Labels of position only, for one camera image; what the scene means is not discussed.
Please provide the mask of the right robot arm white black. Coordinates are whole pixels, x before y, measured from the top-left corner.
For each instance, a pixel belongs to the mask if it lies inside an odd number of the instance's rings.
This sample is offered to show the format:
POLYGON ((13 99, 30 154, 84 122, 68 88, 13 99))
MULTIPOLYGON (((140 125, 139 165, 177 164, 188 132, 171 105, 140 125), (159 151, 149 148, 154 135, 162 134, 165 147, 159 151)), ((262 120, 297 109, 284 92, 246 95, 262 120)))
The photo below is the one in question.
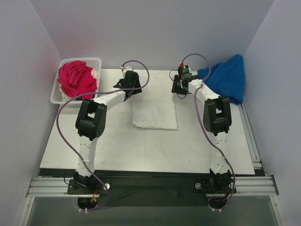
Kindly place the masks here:
POLYGON ((232 125, 230 100, 214 93, 189 67, 180 64, 173 78, 172 93, 194 95, 197 117, 211 145, 210 179, 208 186, 213 192, 230 188, 231 167, 226 161, 227 137, 232 125))

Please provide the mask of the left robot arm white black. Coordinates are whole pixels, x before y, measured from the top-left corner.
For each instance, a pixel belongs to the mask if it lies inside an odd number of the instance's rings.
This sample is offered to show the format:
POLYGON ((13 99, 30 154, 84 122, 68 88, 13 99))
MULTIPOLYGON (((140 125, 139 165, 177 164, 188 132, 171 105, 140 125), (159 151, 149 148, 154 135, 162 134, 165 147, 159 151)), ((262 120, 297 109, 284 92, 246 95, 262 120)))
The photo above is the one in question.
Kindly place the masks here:
POLYGON ((138 73, 127 70, 123 72, 123 78, 113 86, 109 94, 82 101, 75 123, 81 157, 73 179, 83 193, 93 192, 96 186, 96 178, 92 175, 95 173, 96 144, 105 130, 107 112, 141 92, 138 73))

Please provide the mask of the white t-shirt red print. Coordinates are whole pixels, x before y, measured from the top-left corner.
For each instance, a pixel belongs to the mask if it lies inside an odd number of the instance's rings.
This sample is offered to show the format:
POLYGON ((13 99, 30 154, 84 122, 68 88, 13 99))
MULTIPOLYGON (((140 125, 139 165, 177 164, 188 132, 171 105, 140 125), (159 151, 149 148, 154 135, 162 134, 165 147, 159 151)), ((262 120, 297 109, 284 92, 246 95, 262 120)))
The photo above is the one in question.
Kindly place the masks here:
POLYGON ((172 81, 166 73, 151 71, 139 75, 142 93, 131 97, 133 124, 141 129, 177 130, 172 81))

